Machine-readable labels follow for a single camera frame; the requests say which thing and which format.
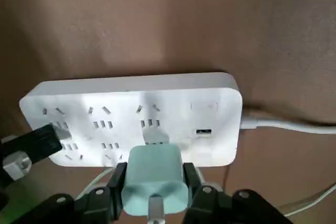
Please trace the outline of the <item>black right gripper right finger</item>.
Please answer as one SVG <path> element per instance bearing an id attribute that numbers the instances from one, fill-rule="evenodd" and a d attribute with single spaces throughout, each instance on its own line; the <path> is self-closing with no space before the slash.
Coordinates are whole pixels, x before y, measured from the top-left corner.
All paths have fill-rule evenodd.
<path id="1" fill-rule="evenodd" d="M 232 196 L 201 182 L 193 163 L 183 164 L 190 199 L 183 223 L 292 223 L 251 189 Z"/>

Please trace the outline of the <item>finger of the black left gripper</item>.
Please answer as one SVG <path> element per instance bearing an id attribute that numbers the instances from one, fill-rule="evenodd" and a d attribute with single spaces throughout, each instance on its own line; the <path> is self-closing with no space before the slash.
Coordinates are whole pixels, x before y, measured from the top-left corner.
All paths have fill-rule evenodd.
<path id="1" fill-rule="evenodd" d="M 1 181 L 23 178 L 33 164 L 61 150 L 55 128 L 50 124 L 25 135 L 1 139 Z"/>

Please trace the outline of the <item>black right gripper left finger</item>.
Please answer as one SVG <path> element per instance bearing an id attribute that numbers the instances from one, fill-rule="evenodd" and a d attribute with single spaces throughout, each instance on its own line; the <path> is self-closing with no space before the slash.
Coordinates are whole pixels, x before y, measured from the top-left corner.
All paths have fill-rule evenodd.
<path id="1" fill-rule="evenodd" d="M 127 164 L 117 165 L 104 187 L 74 200 L 66 194 L 49 197 L 33 209 L 29 223 L 113 223 L 122 212 L 121 191 Z"/>

